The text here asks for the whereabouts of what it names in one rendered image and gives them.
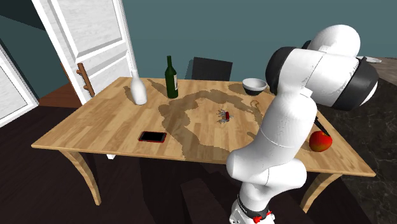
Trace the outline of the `red pocket multi-tool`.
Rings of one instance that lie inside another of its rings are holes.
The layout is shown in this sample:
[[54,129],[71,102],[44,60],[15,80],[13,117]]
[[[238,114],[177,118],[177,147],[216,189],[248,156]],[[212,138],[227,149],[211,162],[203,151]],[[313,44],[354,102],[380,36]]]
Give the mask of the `red pocket multi-tool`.
[[218,123],[226,123],[229,122],[231,118],[233,118],[233,115],[231,115],[228,111],[225,111],[224,109],[218,110],[217,115],[219,117]]

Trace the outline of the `green wine bottle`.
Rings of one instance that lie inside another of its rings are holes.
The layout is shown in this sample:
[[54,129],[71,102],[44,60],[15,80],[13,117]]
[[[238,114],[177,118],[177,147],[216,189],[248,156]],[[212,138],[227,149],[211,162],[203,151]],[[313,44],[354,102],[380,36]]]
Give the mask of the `green wine bottle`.
[[165,82],[167,89],[167,97],[175,99],[178,97],[178,78],[177,72],[172,66],[171,56],[167,56],[167,69],[165,70]]

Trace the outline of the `dark chair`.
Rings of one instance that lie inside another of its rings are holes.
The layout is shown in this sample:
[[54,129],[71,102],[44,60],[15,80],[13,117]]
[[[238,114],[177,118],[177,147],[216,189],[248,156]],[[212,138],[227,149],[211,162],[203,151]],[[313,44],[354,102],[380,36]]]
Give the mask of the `dark chair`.
[[193,58],[192,79],[209,81],[229,81],[232,62],[223,60]]

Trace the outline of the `red phone with black screen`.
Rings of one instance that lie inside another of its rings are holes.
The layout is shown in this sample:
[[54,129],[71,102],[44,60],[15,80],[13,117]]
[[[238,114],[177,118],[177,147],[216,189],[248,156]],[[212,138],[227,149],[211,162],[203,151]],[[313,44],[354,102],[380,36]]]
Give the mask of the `red phone with black screen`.
[[166,132],[152,132],[152,131],[142,131],[138,141],[146,141],[152,143],[163,143],[167,136]]

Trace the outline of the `white bowl with dark outside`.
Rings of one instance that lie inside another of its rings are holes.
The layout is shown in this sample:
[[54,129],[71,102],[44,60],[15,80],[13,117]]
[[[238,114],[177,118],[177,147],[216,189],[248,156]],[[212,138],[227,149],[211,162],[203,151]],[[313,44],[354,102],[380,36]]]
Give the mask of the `white bowl with dark outside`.
[[259,95],[267,87],[267,82],[258,78],[246,78],[242,81],[242,86],[248,95]]

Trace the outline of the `white vase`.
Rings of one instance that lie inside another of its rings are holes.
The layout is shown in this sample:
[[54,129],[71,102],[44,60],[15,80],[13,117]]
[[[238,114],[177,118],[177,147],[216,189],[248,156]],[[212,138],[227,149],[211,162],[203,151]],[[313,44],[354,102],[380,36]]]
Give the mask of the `white vase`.
[[136,71],[132,71],[132,80],[130,83],[130,91],[133,101],[137,105],[143,105],[147,103],[146,86],[140,79]]

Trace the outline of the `wooden table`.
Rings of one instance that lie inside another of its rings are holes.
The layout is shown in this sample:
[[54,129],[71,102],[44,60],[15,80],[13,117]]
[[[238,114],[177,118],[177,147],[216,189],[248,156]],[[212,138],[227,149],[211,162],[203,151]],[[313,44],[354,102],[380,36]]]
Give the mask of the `wooden table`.
[[274,98],[268,90],[247,95],[237,81],[179,80],[178,97],[169,99],[165,80],[146,78],[148,100],[138,106],[130,82],[118,78],[33,144],[68,158],[96,204],[101,197],[89,154],[224,164],[252,141]]

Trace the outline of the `black thin tool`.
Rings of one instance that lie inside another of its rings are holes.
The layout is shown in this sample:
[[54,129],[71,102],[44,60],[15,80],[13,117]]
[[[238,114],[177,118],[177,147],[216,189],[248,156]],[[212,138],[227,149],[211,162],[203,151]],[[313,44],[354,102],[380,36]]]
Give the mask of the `black thin tool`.
[[314,120],[314,124],[317,128],[319,128],[319,130],[321,130],[325,135],[330,136],[328,131],[323,127],[323,125],[321,124],[321,122],[318,120],[318,117],[315,118]]

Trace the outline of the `red apple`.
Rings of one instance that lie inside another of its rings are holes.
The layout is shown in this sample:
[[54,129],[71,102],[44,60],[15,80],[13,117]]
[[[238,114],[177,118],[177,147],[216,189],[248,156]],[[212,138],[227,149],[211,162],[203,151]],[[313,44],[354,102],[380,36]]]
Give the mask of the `red apple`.
[[309,147],[312,151],[322,152],[332,145],[333,139],[323,131],[315,131],[310,135]]

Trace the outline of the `white door panel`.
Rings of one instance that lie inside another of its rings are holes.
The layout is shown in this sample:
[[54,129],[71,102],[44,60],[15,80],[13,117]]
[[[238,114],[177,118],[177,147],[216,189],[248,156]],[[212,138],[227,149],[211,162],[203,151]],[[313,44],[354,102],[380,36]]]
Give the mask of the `white door panel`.
[[0,39],[0,128],[38,106],[37,97]]

